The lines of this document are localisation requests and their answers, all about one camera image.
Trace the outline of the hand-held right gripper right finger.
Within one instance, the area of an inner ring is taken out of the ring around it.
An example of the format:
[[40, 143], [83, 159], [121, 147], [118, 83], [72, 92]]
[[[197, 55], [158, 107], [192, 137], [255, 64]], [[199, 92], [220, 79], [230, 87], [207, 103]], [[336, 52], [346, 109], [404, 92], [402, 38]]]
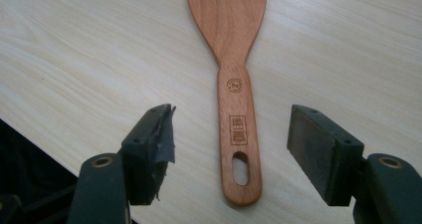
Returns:
[[322, 112], [293, 105], [287, 149], [328, 206], [348, 206], [364, 144]]

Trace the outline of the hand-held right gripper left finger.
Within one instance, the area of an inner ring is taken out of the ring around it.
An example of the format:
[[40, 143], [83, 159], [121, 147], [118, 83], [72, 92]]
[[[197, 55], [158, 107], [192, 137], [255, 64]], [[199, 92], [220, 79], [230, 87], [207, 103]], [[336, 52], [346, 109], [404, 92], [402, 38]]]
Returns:
[[131, 205], [150, 205], [158, 197], [169, 162], [175, 162], [172, 118], [175, 107], [148, 110], [121, 143], [126, 195]]

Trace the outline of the wooden rice spatula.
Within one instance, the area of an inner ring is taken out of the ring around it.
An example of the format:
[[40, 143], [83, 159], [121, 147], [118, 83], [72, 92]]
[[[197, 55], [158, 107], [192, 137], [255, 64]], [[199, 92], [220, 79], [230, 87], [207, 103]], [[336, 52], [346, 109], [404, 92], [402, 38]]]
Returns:
[[253, 93], [246, 62], [267, 0], [187, 0], [216, 63], [220, 170], [223, 195], [236, 206], [263, 191]]

